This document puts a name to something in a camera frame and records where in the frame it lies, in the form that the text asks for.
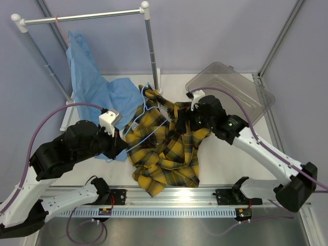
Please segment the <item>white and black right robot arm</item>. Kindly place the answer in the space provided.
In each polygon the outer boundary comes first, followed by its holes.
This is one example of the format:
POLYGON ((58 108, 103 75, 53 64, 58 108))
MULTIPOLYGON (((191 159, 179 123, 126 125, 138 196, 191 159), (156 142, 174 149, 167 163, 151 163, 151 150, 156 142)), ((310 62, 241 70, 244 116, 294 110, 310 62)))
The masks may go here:
POLYGON ((270 171, 274 180, 240 178, 232 187, 236 203, 248 199, 275 200, 290 212, 298 212, 316 190, 317 167, 292 159, 261 138, 251 124, 237 115, 228 115, 213 95, 194 95, 190 106, 177 111, 176 129, 186 133, 209 130, 229 145, 246 152, 270 171))

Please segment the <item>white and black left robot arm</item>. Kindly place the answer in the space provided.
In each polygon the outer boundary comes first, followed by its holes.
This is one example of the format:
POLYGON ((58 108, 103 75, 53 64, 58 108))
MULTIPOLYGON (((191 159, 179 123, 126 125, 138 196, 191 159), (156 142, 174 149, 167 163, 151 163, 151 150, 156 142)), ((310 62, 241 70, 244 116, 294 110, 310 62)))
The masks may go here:
POLYGON ((105 204, 110 188, 103 178, 57 197, 42 199, 44 191, 75 164, 94 156, 114 159, 126 147, 119 130, 108 134, 104 127, 81 120, 62 135, 38 147, 28 160, 27 175, 14 202, 1 203, 1 238, 29 236, 62 212, 85 204, 105 204))

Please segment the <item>yellow plaid shirt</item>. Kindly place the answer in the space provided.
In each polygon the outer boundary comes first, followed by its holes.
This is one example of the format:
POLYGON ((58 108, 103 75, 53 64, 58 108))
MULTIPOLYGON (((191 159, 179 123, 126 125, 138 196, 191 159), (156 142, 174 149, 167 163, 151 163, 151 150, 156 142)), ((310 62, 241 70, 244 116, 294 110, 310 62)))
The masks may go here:
POLYGON ((150 196, 158 195, 166 187, 199 186, 198 149, 211 135, 208 129, 187 133, 176 131, 178 109, 187 108, 189 102, 175 102, 166 139, 153 149, 143 149, 128 155, 135 168, 132 177, 150 196))

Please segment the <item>light blue wire hanger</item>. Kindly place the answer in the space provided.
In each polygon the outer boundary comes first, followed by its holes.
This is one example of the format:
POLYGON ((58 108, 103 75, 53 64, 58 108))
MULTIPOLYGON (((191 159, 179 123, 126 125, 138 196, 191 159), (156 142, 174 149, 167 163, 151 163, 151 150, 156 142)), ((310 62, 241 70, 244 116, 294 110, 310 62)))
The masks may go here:
POLYGON ((153 149, 163 142, 169 130, 174 104, 165 99, 149 84, 139 86, 143 105, 140 106, 124 131, 128 143, 127 154, 143 149, 153 149))

